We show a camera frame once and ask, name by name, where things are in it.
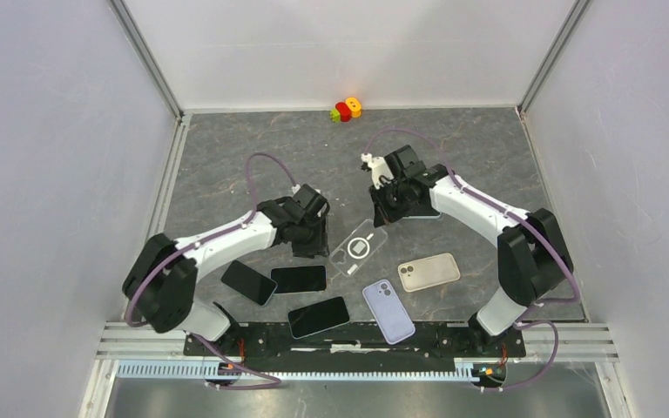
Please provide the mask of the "clear magsafe phone case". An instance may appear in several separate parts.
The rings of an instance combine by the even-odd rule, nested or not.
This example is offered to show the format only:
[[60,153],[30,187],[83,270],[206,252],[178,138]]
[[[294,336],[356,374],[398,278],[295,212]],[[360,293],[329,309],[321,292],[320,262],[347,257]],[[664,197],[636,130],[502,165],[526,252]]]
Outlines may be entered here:
[[352,277],[387,239],[382,227],[375,227],[371,219],[365,219],[330,253],[329,261],[341,274]]

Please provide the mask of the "light blue phone case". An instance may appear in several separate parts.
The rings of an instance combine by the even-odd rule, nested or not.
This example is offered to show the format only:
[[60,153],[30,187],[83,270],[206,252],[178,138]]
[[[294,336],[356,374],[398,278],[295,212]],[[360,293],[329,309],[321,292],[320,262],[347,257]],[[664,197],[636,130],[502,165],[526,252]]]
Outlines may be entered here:
[[442,214],[434,209],[416,208],[404,215],[405,219],[439,219]]

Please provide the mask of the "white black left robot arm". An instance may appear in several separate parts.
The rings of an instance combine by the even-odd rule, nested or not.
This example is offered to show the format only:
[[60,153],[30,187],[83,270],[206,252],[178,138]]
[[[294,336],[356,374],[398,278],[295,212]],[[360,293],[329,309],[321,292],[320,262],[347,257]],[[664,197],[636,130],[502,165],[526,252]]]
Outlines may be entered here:
[[124,320],[156,333],[196,334],[216,354],[230,354],[239,332],[219,307],[195,298],[198,282],[217,268],[257,251],[289,244],[298,258],[328,255],[330,204],[312,186],[294,187],[290,196],[264,200],[238,219],[196,235],[151,236],[128,273],[122,292]]

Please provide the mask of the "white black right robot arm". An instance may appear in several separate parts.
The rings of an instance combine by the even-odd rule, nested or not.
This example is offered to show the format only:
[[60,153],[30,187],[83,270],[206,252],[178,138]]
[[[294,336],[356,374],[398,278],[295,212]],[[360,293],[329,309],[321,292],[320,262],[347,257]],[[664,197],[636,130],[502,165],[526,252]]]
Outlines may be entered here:
[[505,204],[469,185],[443,164],[426,166],[411,146],[384,156],[361,155],[376,227],[420,211],[439,212],[486,238],[497,250],[498,289],[469,320],[468,342],[477,354],[503,345],[503,334],[546,294],[571,282],[573,265],[555,215]]

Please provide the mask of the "beige translucent phone case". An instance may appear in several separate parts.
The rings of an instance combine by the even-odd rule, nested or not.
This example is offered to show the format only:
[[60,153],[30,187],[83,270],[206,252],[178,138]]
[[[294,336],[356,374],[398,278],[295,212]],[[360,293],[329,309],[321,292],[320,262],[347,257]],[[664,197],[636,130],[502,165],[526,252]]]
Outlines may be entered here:
[[450,253],[405,262],[397,267],[397,273],[408,293],[437,287],[461,278],[458,265]]

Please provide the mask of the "lilac phone case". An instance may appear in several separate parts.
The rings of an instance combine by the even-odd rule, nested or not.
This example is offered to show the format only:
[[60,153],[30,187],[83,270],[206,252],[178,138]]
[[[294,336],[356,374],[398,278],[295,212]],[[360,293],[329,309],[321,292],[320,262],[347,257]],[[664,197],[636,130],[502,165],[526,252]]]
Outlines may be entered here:
[[364,287],[362,296],[389,345],[407,340],[416,332],[415,324],[388,280]]

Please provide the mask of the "black smartphone middle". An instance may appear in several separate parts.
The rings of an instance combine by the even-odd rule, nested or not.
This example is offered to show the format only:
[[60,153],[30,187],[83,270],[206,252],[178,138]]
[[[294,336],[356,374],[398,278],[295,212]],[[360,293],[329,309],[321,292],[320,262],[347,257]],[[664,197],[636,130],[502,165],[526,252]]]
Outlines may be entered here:
[[270,278],[277,284],[276,294],[322,292],[327,288],[324,265],[278,267]]

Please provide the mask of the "black smartphone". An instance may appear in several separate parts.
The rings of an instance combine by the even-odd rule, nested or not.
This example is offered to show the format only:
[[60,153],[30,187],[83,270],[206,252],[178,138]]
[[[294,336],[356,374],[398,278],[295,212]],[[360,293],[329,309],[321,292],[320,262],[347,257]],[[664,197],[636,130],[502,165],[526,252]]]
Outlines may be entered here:
[[322,292],[327,288],[324,265],[278,267],[270,278],[277,284],[276,294]]
[[312,305],[297,308],[287,314],[289,328],[294,339],[318,334],[350,322],[343,297],[337,296]]
[[278,288],[274,280],[238,260],[230,264],[220,281],[261,307],[271,300]]

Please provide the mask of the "black smartphone leftmost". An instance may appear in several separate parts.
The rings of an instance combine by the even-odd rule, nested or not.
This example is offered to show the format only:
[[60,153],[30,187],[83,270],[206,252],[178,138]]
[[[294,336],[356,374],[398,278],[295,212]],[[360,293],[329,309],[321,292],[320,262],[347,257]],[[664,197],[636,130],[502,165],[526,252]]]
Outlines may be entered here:
[[278,288],[274,280],[238,260],[230,264],[220,281],[261,307],[271,300]]

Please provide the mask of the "black smartphone front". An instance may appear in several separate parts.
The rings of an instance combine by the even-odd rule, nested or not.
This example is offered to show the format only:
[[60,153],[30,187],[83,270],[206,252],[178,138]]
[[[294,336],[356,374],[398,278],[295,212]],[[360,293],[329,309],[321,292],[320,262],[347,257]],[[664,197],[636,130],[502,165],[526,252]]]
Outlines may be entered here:
[[337,296],[312,305],[297,308],[287,314],[289,328],[294,339],[318,334],[350,322],[343,297]]

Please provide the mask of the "colourful toy blocks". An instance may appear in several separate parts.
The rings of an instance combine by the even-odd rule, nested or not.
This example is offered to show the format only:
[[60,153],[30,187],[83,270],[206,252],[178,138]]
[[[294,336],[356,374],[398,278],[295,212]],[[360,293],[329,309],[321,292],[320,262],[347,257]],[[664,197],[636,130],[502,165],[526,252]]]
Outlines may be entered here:
[[347,123],[353,118],[362,116],[362,103],[355,97],[346,98],[334,105],[329,112],[329,118],[335,123]]

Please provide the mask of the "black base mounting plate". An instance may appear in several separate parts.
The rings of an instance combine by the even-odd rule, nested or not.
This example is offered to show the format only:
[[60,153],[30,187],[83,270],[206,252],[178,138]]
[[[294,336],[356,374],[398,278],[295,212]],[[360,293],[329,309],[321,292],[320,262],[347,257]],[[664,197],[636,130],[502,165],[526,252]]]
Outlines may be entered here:
[[374,322],[351,322],[298,340],[286,322],[248,322],[231,327],[216,345],[259,372],[449,371],[455,361],[491,363],[526,355],[524,337],[515,329],[487,341],[463,322],[415,326],[407,340],[389,345]]

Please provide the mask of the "light blue toothed rail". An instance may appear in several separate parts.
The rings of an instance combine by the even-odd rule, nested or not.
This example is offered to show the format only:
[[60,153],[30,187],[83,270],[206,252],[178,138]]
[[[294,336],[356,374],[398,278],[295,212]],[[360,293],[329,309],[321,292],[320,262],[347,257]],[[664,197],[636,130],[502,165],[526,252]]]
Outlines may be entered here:
[[[282,381],[456,381],[477,383],[470,363],[456,363],[449,371],[426,372],[271,372]],[[251,380],[251,374],[239,374],[226,363],[215,360],[164,361],[121,360],[118,378],[188,379],[209,381]]]

